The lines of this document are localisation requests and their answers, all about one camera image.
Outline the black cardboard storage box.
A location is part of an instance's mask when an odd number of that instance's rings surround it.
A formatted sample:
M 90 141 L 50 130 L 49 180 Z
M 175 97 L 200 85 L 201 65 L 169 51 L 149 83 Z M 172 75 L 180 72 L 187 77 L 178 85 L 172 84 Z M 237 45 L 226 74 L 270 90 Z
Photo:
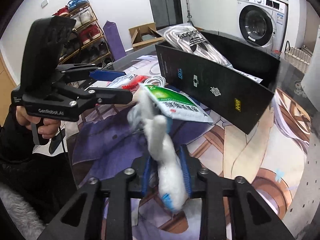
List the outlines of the black cardboard storage box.
M 155 45 L 161 74 L 167 83 L 188 94 L 249 134 L 262 117 L 276 90 L 280 58 L 231 35 L 204 31 L 204 37 L 233 68 L 259 77 L 261 83 L 200 56 Z

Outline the striped socks in plastic bag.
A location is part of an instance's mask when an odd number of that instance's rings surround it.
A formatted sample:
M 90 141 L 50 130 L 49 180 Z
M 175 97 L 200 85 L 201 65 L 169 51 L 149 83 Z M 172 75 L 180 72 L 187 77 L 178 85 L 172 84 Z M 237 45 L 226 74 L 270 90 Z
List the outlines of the striped socks in plastic bag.
M 158 33 L 177 49 L 233 69 L 232 64 L 190 23 L 169 26 Z

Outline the white front-load washing machine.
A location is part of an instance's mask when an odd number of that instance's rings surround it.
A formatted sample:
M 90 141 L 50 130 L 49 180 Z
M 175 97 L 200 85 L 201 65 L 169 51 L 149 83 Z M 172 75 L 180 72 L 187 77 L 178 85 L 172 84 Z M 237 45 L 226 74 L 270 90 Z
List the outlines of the white front-load washing machine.
M 239 37 L 276 54 L 283 47 L 287 10 L 280 0 L 237 0 Z

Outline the wooden shoe rack with shoes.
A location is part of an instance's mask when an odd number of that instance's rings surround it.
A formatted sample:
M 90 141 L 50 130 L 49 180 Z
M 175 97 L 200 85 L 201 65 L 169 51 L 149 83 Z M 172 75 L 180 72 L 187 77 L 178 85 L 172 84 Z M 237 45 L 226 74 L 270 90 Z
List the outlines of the wooden shoe rack with shoes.
M 89 63 L 103 68 L 114 62 L 107 38 L 89 0 L 70 0 L 54 15 L 75 20 L 59 64 Z

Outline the white electric kettle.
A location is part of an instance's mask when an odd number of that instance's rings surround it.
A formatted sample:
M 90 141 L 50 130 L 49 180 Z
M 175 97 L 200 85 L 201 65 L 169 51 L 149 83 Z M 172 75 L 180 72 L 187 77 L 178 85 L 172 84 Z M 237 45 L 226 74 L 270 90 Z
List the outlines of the white electric kettle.
M 310 65 L 306 74 L 304 75 L 301 85 L 305 94 L 319 111 L 320 109 L 320 29 L 318 29 L 316 44 Z

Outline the white printed sachet in box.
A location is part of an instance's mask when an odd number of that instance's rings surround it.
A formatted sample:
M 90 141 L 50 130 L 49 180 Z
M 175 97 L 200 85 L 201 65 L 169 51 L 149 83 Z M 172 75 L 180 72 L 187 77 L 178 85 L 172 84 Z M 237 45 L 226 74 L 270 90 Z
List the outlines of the white printed sachet in box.
M 244 72 L 242 72 L 242 71 L 240 71 L 240 70 L 237 70 L 237 69 L 235 69 L 235 68 L 233 68 L 233 70 L 234 70 L 235 72 L 237 72 L 237 73 L 239 73 L 239 74 L 241 74 L 241 75 L 243 75 L 243 76 L 245 76 L 245 77 L 247 77 L 247 78 L 255 81 L 256 83 L 261 83 L 261 81 L 262 81 L 262 79 L 259 78 L 259 77 L 255 77 L 255 76 L 253 76 L 253 75 L 244 73 Z

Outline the anime print desk mat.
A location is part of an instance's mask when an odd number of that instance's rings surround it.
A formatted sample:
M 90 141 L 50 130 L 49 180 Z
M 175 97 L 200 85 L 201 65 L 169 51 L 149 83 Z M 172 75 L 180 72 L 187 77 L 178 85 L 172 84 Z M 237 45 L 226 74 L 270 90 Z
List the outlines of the anime print desk mat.
M 246 134 L 210 111 L 212 124 L 174 121 L 170 135 L 175 146 L 186 144 L 192 157 L 216 174 L 243 176 L 257 190 L 295 237 L 314 217 L 318 192 L 310 190 L 308 169 L 317 164 L 312 155 L 312 104 L 301 87 L 303 73 L 281 64 L 274 98 L 253 130 Z M 98 106 L 66 125 L 67 147 L 76 177 L 106 179 L 140 156 L 124 155 L 137 146 L 137 133 L 127 122 L 128 106 Z

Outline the white kitchen base cabinets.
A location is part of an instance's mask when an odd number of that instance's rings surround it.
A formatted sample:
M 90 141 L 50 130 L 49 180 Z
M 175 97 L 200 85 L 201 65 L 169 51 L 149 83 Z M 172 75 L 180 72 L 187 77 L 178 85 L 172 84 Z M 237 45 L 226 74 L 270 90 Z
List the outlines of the white kitchen base cabinets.
M 191 21 L 204 30 L 234 34 L 239 27 L 237 0 L 189 0 Z

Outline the red white soft packet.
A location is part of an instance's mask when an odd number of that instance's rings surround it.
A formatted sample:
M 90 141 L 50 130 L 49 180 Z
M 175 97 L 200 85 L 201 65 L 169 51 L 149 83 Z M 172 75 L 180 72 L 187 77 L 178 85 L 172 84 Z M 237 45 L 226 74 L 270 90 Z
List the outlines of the red white soft packet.
M 143 83 L 148 78 L 146 75 L 127 74 L 114 79 L 107 85 L 107 88 L 133 90 L 139 83 Z

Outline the white woven basket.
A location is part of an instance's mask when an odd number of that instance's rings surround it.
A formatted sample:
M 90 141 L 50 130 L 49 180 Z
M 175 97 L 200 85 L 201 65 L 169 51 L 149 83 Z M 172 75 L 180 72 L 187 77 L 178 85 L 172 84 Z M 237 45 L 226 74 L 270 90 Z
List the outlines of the white woven basket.
M 311 62 L 312 52 L 303 46 L 302 49 L 292 47 L 289 41 L 285 44 L 285 60 L 305 74 Z

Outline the white plush toy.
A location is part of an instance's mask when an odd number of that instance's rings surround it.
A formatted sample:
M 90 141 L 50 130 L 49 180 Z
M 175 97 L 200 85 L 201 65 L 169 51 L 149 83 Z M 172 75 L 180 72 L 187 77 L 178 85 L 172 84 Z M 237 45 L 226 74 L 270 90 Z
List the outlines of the white plush toy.
M 127 114 L 127 120 L 132 130 L 140 129 L 146 137 L 148 152 L 157 163 L 158 191 L 165 207 L 171 212 L 179 212 L 188 194 L 181 162 L 167 133 L 167 117 L 157 114 L 145 89 L 140 88 L 133 97 L 137 103 Z

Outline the green white medicine sachet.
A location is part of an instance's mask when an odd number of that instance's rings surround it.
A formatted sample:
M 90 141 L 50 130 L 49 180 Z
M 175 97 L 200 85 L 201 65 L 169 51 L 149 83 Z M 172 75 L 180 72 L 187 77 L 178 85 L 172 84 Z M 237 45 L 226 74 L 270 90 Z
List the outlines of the green white medicine sachet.
M 157 108 L 171 119 L 212 124 L 212 118 L 189 97 L 174 90 L 140 83 Z

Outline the purple rolled yoga mat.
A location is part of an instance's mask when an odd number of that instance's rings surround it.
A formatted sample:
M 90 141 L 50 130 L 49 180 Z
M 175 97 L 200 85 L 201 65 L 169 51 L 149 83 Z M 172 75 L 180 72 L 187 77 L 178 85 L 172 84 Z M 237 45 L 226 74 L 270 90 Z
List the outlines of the purple rolled yoga mat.
M 121 41 L 119 31 L 115 22 L 106 21 L 103 26 L 109 48 L 114 59 L 117 61 L 126 56 L 126 52 Z

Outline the open brown cardboard box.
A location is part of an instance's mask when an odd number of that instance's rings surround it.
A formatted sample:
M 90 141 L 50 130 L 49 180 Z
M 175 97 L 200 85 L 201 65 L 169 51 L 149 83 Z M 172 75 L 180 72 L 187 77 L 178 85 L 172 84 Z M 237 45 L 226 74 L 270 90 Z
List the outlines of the open brown cardboard box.
M 155 22 L 139 25 L 129 29 L 134 51 L 161 42 L 164 38 L 157 32 Z

